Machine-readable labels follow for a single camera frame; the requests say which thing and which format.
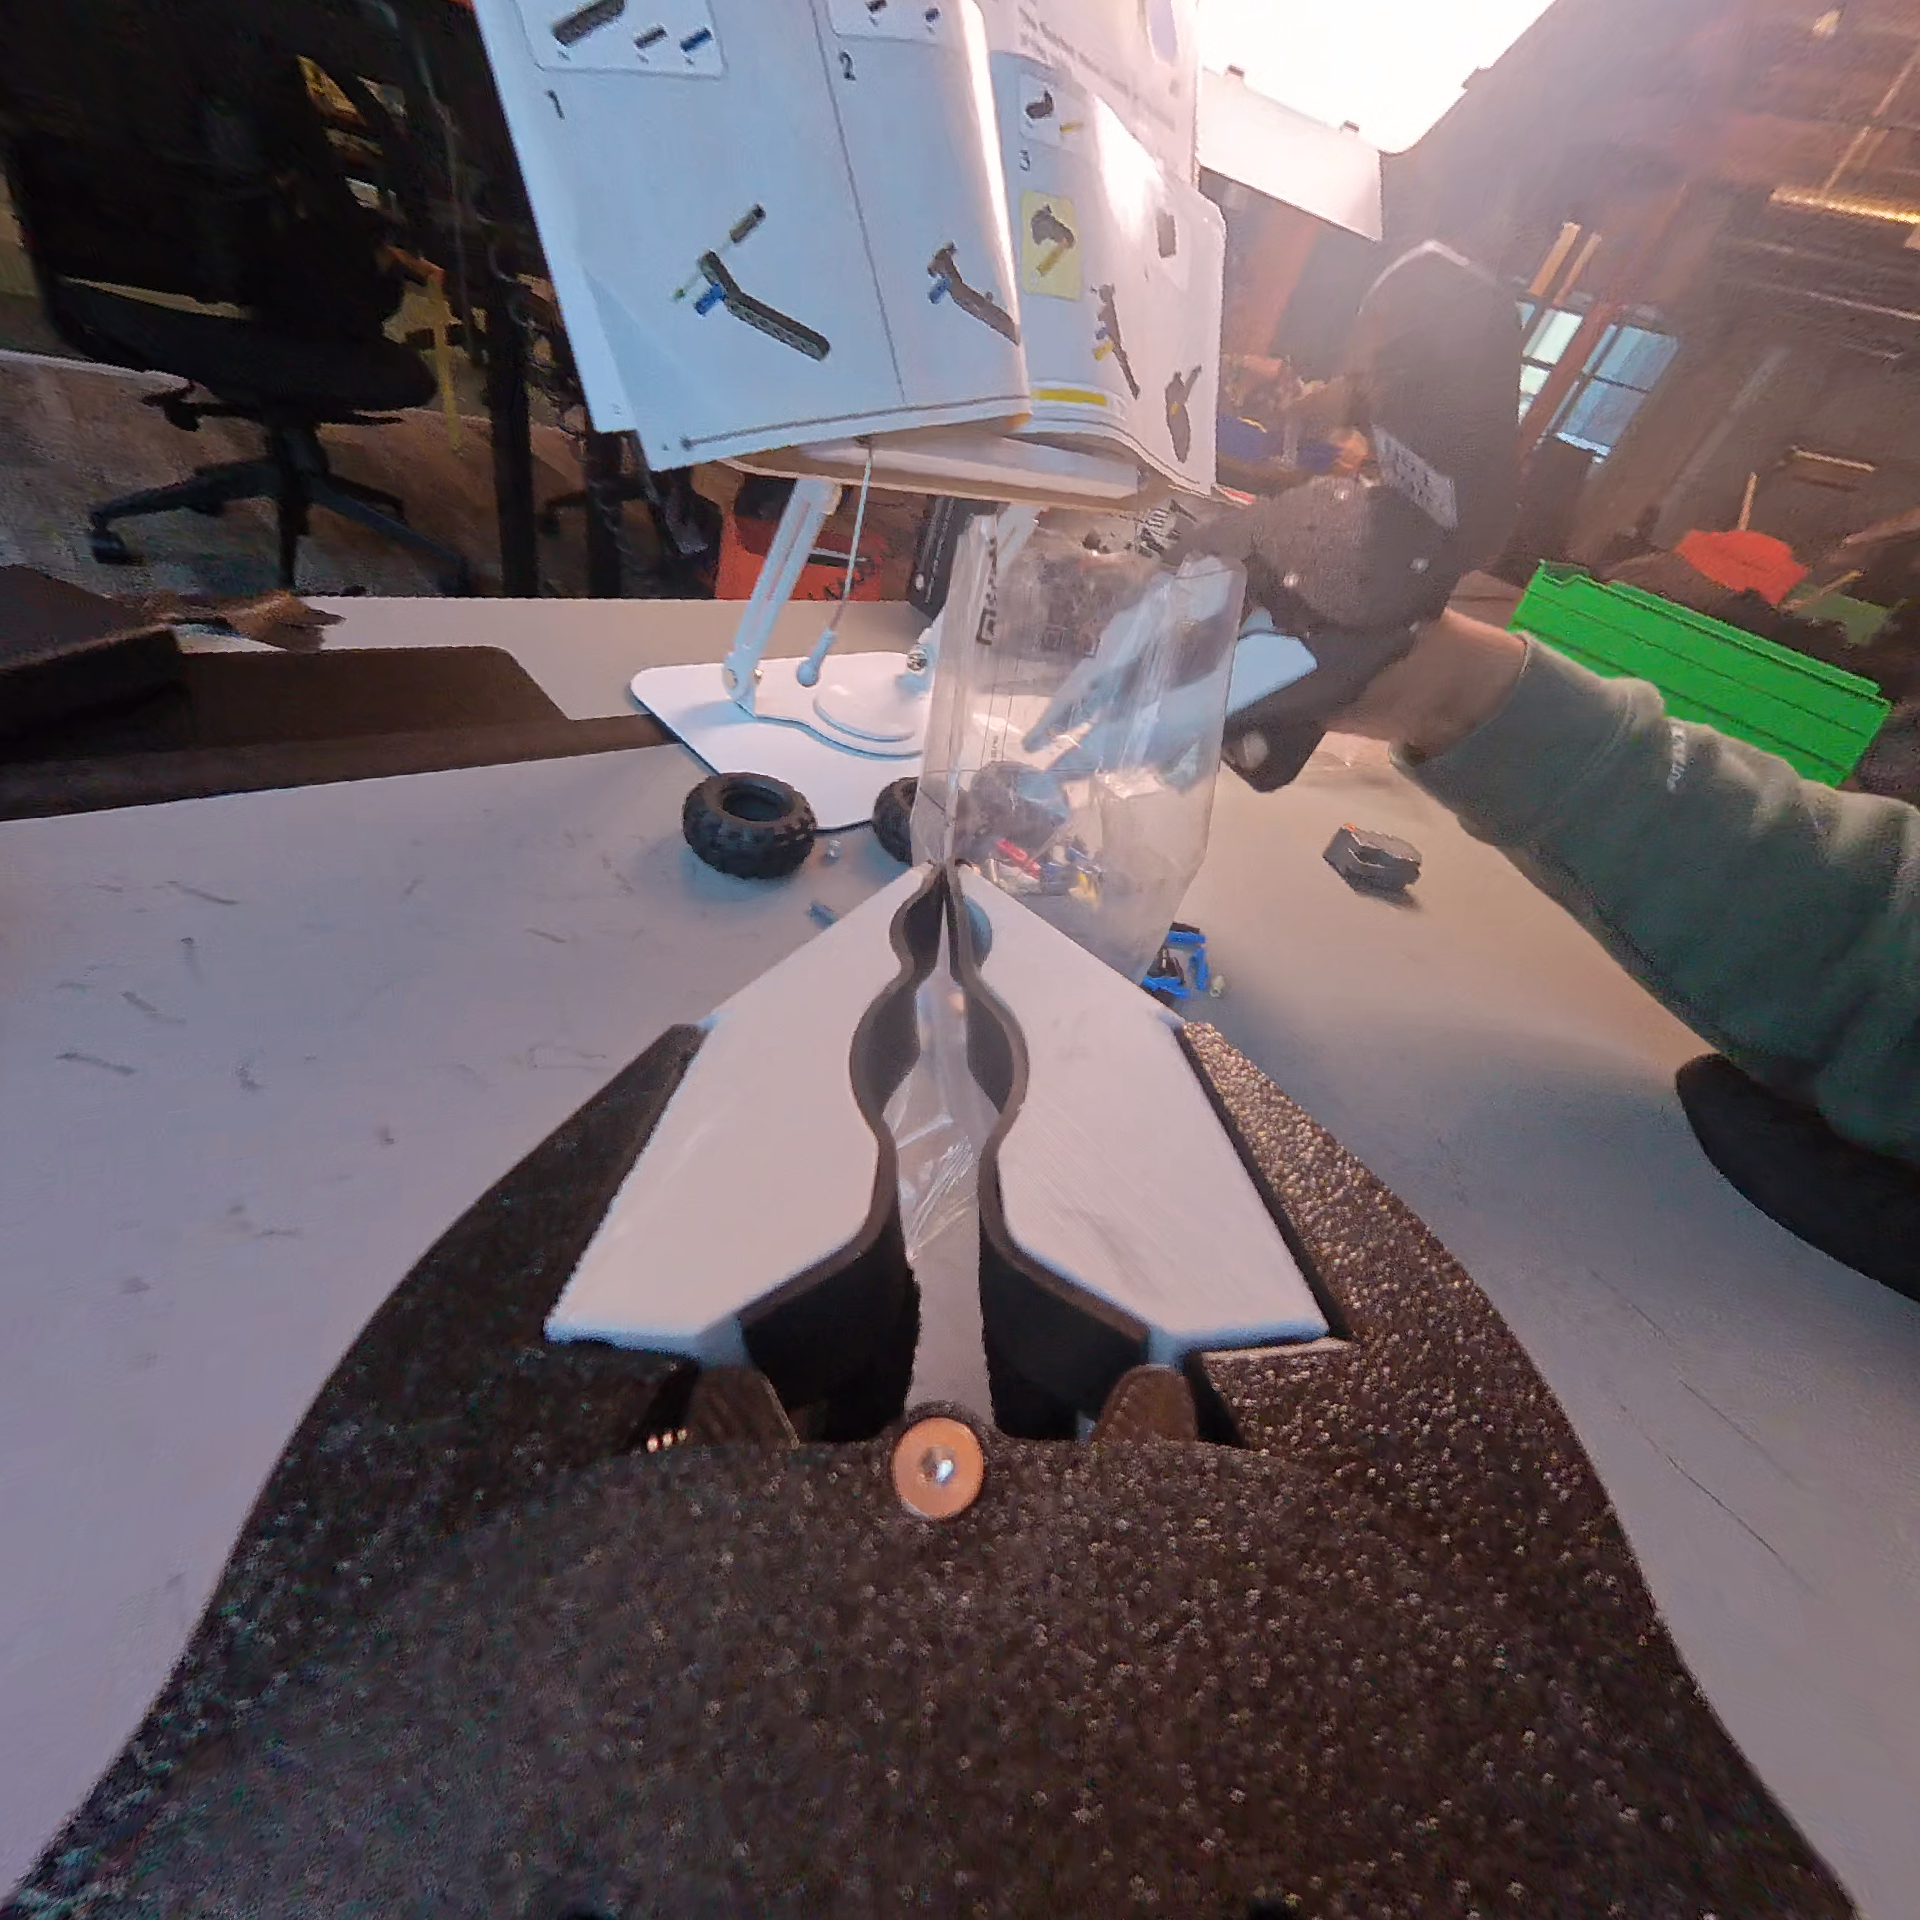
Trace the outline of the grey desk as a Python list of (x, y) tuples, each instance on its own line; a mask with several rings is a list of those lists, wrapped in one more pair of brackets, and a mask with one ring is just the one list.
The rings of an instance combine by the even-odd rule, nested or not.
[[(708, 878), (675, 748), (4, 827), (4, 1892), (368, 1314), (663, 1025), (882, 887)], [(1323, 859), (1423, 857), (1403, 899)], [(1916, 1916), (1916, 1305), (1698, 1151), (1673, 1022), (1362, 742), (1225, 777), (1211, 1020), (1498, 1302), (1701, 1689)]]

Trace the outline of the white booklet stand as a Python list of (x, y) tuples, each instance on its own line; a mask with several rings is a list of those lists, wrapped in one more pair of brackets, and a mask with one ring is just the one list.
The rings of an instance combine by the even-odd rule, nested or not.
[(1190, 788), (1220, 759), (1245, 625), (1239, 564), (1167, 564), (1178, 501), (939, 501), (946, 588), (914, 640), (845, 649), (873, 474), (856, 490), (842, 588), (804, 655), (773, 629), (842, 503), (839, 478), (790, 483), (718, 664), (639, 670), (635, 699), (712, 775), (795, 783), (828, 829), (873, 821), (884, 777), (1023, 761), (1068, 793), (1097, 775)]

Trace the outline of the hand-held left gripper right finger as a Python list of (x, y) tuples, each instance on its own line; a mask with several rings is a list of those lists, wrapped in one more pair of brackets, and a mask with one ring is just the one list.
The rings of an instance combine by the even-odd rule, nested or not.
[(953, 872), (970, 1009), (1008, 1039), (994, 1091), (997, 1223), (1147, 1353), (1314, 1341), (1331, 1319), (1227, 1140), (1181, 1022), (978, 872)]

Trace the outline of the small black toy part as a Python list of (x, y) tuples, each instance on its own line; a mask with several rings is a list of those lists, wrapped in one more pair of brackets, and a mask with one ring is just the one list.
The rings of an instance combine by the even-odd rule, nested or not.
[(1372, 891), (1382, 899), (1403, 899), (1419, 878), (1423, 875), (1423, 857), (1401, 836), (1389, 836), (1377, 829), (1360, 829), (1344, 824), (1332, 838), (1327, 842), (1323, 859), (1344, 875), (1353, 887)]

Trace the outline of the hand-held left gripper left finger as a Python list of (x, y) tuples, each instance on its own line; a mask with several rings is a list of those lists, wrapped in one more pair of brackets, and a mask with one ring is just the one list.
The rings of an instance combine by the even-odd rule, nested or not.
[(854, 1243), (882, 1161), (856, 1101), (856, 1027), (903, 978), (894, 927), (932, 882), (894, 878), (699, 1025), (550, 1314), (556, 1341), (745, 1358), (749, 1308)]

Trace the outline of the green plastic bin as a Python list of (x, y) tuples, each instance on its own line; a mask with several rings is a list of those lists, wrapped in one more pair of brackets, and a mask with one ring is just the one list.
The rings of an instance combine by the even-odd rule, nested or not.
[(1870, 679), (1575, 564), (1537, 564), (1509, 627), (1824, 783), (1848, 779), (1890, 715)]

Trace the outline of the person's right hand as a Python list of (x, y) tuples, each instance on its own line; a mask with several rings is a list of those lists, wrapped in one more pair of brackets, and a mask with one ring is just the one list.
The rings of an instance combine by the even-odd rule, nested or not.
[(1495, 718), (1523, 679), (1529, 637), (1467, 611), (1428, 620), (1407, 654), (1382, 671), (1382, 738), (1435, 759)]

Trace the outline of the clear plastic bag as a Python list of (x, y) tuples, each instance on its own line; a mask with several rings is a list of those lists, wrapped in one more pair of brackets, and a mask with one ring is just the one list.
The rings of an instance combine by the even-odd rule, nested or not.
[(1068, 1438), (1147, 1360), (1262, 1341), (1300, 1298), (1181, 1022), (1143, 989), (1194, 878), (1241, 572), (1094, 553), (1029, 510), (953, 559), (903, 857), (946, 867), (981, 1142), (997, 1424)]

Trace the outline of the person's right forearm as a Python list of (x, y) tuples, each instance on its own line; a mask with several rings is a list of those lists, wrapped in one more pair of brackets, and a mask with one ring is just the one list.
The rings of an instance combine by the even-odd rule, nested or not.
[(1529, 640), (1403, 769), (1677, 1020), (1840, 1137), (1916, 1161), (1916, 811), (1673, 718)]

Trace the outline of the building instruction booklet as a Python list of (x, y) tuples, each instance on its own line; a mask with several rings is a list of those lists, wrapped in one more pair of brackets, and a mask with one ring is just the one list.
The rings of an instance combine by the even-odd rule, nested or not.
[(473, 10), (595, 430), (903, 492), (1211, 492), (1194, 3)]

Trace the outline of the black office chair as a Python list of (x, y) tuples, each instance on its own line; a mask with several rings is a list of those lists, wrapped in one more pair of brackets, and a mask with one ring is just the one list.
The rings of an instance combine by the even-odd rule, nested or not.
[(4, 178), (48, 324), (92, 362), (171, 374), (146, 406), (172, 428), (264, 434), (252, 460), (92, 507), (94, 562), (135, 564), (122, 518), (264, 501), (282, 588), (328, 510), (473, 592), (465, 555), (320, 440), (438, 392), (389, 337), (426, 199), (373, 77), (403, 84), (406, 54), (389, 3), (4, 3)]

